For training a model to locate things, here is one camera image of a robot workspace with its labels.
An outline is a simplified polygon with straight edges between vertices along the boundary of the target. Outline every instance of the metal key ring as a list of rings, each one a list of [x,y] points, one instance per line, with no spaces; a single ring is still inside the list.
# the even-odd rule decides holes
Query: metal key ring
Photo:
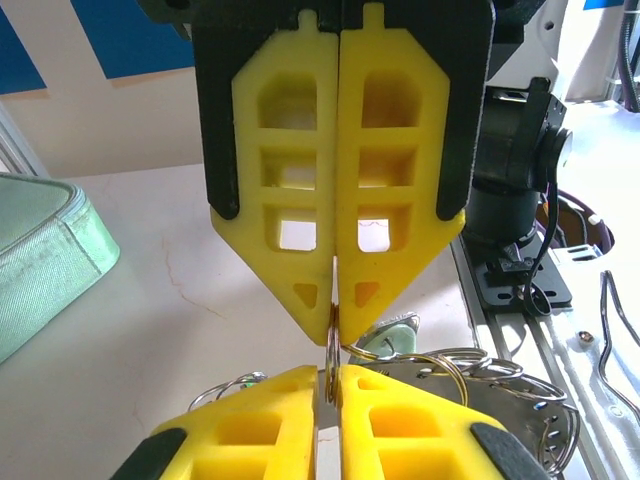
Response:
[[[324,398],[336,404],[338,398],[338,370],[340,369],[340,331],[338,330],[338,307],[331,305],[331,321],[327,334],[327,350],[324,367]]]
[[[429,355],[448,358],[467,378],[472,375],[472,372],[491,364],[489,354],[479,348],[445,348],[429,352]],[[431,372],[432,375],[442,375],[443,373],[445,372],[439,372],[437,369],[433,369]]]
[[[560,390],[558,387],[551,385],[544,380],[540,380],[539,378],[532,377],[530,375],[522,374],[518,377],[518,380],[523,380],[524,382],[532,385],[534,388],[538,388],[543,392],[547,393],[547,395],[527,392],[524,390],[515,390],[508,385],[501,384],[500,382],[495,383],[494,385],[498,388],[502,388],[503,390],[511,393],[512,395],[523,398],[525,400],[531,400],[533,402],[564,402],[567,399],[567,394]]]
[[[578,438],[580,437],[580,414],[578,413],[578,410],[570,405],[563,405],[563,407],[569,419],[569,433],[567,435],[568,441],[565,447],[560,451],[560,454],[557,457],[553,455],[550,448],[548,451],[545,450],[547,448],[547,441],[550,435],[549,430],[551,430],[551,420],[545,422],[545,429],[540,441],[538,459],[540,463],[544,465],[544,453],[548,453],[549,456],[551,456],[553,463],[545,468],[547,469],[547,473],[552,477],[559,475],[567,467],[569,460],[571,460],[571,457],[578,446]]]
[[[467,377],[468,380],[480,382],[500,382],[501,380],[513,380],[523,375],[524,369],[517,363],[503,360],[501,358],[492,358],[491,362],[484,368],[485,371],[494,373],[494,376],[474,376]]]
[[[252,372],[252,373],[247,373],[246,375],[242,375],[241,377],[238,377],[235,380],[231,380],[230,382],[221,383],[219,385],[216,385],[215,387],[211,387],[210,389],[205,390],[200,395],[198,395],[189,404],[189,407],[187,408],[187,411],[191,412],[192,410],[195,410],[196,408],[201,407],[205,403],[209,403],[208,401],[205,402],[204,400],[208,399],[213,394],[217,394],[216,397],[213,400],[211,400],[211,401],[215,402],[216,400],[220,400],[222,395],[224,395],[224,393],[227,390],[229,390],[231,387],[233,387],[233,386],[236,386],[236,385],[248,385],[248,384],[252,384],[252,383],[260,383],[263,380],[266,380],[267,378],[268,377],[267,377],[267,375],[265,373]]]
[[[441,375],[449,375],[455,382],[456,387],[458,388],[458,393],[460,394],[460,403],[465,407],[469,405],[469,391],[467,389],[467,384],[465,383],[465,377],[462,375],[462,371],[458,368],[458,366],[445,355],[435,356],[431,353],[427,355],[406,353],[400,355],[394,354],[390,357],[380,357],[375,353],[368,352],[353,345],[343,345],[342,349],[345,352],[350,353],[351,355],[370,362],[410,361],[427,363],[440,367],[442,370],[444,370]]]

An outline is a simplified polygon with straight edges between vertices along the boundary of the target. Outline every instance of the mint green case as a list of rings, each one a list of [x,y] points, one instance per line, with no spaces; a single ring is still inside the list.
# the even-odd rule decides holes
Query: mint green case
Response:
[[[115,265],[79,187],[0,173],[0,362]]]

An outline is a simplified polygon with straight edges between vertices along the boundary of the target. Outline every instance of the black cable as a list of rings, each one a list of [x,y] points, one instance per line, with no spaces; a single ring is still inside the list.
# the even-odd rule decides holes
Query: black cable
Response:
[[[569,247],[569,244],[567,243],[567,234],[564,233],[564,230],[562,228],[560,228],[560,225],[556,227],[555,239],[560,244],[560,248]]]
[[[560,205],[563,211],[571,213],[573,216],[577,217],[580,220],[580,225],[582,227],[582,245],[587,245],[589,243],[589,230],[587,229],[587,221],[584,216],[569,203],[566,198],[558,197],[560,200]]]
[[[534,279],[542,263],[542,259],[549,251],[549,246],[553,241],[553,238],[558,228],[558,183],[554,180],[549,184],[549,224],[547,225],[547,231],[544,234],[542,245],[538,256],[533,262],[531,270],[527,273],[527,277],[524,282],[523,300],[526,311],[534,317],[544,317],[551,314],[551,302],[547,298],[547,295],[543,290],[538,287]]]
[[[540,194],[540,198],[542,199],[542,203],[543,204],[547,204],[549,203],[549,200],[547,199],[547,195],[544,193]],[[560,248],[568,248],[569,244],[567,243],[567,235],[566,233],[564,233],[564,230],[562,228],[560,228],[560,225],[558,224],[556,226],[556,233],[553,236],[553,238],[556,240],[556,242],[558,242],[560,244]]]
[[[618,37],[618,73],[620,74],[625,108],[631,112],[640,112],[640,103],[638,102],[638,91],[636,90],[636,84],[633,80],[633,72],[631,71],[631,62],[629,59],[629,42],[631,40],[631,31],[633,29],[635,15],[627,12],[635,11],[637,8],[638,0],[626,0],[624,2],[625,13],[622,16],[620,36]]]
[[[633,6],[633,11],[638,10],[638,6],[640,6],[640,1],[635,0],[635,5]],[[625,13],[624,15],[633,15],[637,17],[637,14]],[[636,44],[636,48],[633,51],[633,57],[631,57],[631,73],[635,75],[638,72],[638,63],[640,62],[640,42]]]
[[[631,73],[633,75],[640,75],[640,71],[638,71],[639,63],[640,63],[640,42],[636,44],[636,48],[633,51],[633,57],[631,57]]]

